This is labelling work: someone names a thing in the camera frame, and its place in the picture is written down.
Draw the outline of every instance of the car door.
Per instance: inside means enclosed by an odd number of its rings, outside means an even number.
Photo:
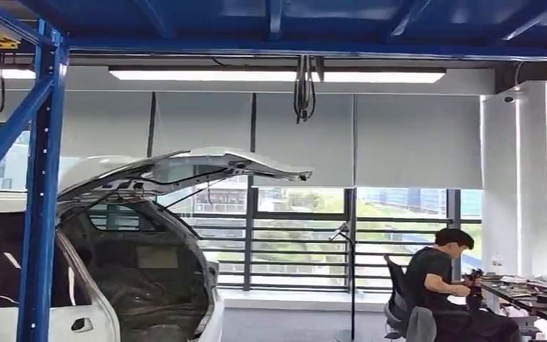
[[[0,342],[16,339],[23,233],[23,212],[0,212]],[[53,255],[49,340],[118,342],[116,317],[86,291],[60,240]]]

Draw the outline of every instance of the car door handle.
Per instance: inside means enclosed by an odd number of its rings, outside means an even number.
[[[92,331],[93,323],[91,323],[91,320],[89,318],[79,318],[74,321],[74,323],[72,323],[70,330],[74,331],[75,333],[85,333],[87,331]]]

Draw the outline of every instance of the tripod stand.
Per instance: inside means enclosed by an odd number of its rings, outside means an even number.
[[[337,342],[354,342],[355,339],[355,241],[351,239],[349,233],[349,226],[347,222],[343,223],[335,232],[334,235],[328,239],[332,242],[337,237],[341,236],[349,244],[349,272],[350,272],[350,292],[351,292],[351,330],[341,331],[335,340]]]

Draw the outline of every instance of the blue metal beam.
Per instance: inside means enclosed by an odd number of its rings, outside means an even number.
[[[43,22],[40,30],[46,31]],[[37,75],[52,80],[53,91],[39,108],[31,132],[18,342],[48,341],[64,79],[68,63],[68,52],[60,44],[60,34],[54,31],[51,37],[55,52],[38,47],[35,58]]]
[[[165,13],[155,7],[150,0],[134,0],[137,7],[141,9],[147,20],[154,26],[158,34],[163,38],[174,38],[174,24],[167,19]]]
[[[416,20],[430,3],[431,0],[405,0],[391,18],[390,24],[380,34],[380,41],[388,43],[394,37],[401,36],[406,26]]]
[[[22,100],[20,106],[11,114],[11,117],[1,126],[0,162],[18,136],[28,127],[28,123],[47,98],[52,82],[50,77],[39,80]]]
[[[39,34],[37,30],[31,28],[30,26],[22,23],[9,13],[5,12],[0,8],[0,26],[6,30],[14,32],[16,35],[20,36],[24,40],[32,43],[33,45],[46,45],[50,46],[51,41]]]
[[[270,41],[279,41],[282,37],[282,6],[283,0],[267,0]]]
[[[505,46],[401,46],[318,41],[185,41],[182,39],[68,38],[71,51],[276,54],[383,58],[459,58],[495,61],[547,61],[547,49]]]
[[[547,14],[547,0],[531,0],[517,14],[506,21],[490,44],[510,41],[537,25]]]

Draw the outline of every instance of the car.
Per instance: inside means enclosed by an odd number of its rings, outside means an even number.
[[[225,147],[77,163],[60,181],[49,340],[220,341],[217,263],[156,199],[182,190],[187,197],[237,175],[306,181],[311,174]],[[25,206],[24,194],[0,193],[0,342],[16,335]]]

